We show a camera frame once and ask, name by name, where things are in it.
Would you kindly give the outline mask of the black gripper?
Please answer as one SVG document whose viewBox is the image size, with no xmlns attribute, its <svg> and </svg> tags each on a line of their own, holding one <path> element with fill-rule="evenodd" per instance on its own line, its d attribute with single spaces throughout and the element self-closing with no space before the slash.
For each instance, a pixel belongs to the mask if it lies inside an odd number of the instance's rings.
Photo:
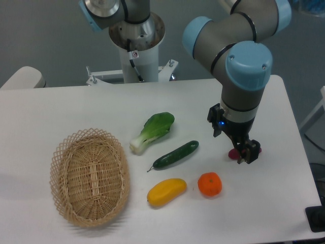
<svg viewBox="0 0 325 244">
<path fill-rule="evenodd" d="M 220 122 L 220 128 L 230 138 L 238 152 L 237 163 L 250 164 L 258 158 L 261 144 L 256 140 L 249 140 L 249 132 L 254 119 L 243 123 L 236 123 L 228 119 Z"/>
</svg>

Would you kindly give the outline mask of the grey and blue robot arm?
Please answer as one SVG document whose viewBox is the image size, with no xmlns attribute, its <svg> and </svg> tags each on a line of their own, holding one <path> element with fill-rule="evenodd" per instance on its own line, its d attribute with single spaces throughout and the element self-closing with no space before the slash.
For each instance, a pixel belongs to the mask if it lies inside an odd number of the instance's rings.
<svg viewBox="0 0 325 244">
<path fill-rule="evenodd" d="M 165 26 L 149 1 L 80 1 L 79 7 L 93 31 L 108 29 L 120 50 L 124 82 L 158 81 L 157 48 Z M 235 1 L 223 21 L 197 17 L 183 32 L 185 50 L 222 85 L 220 103 L 209 109 L 208 122 L 214 136 L 230 138 L 239 162 L 255 161 L 261 148 L 249 139 L 249 131 L 273 64 L 262 41 L 290 20 L 288 1 Z"/>
</svg>

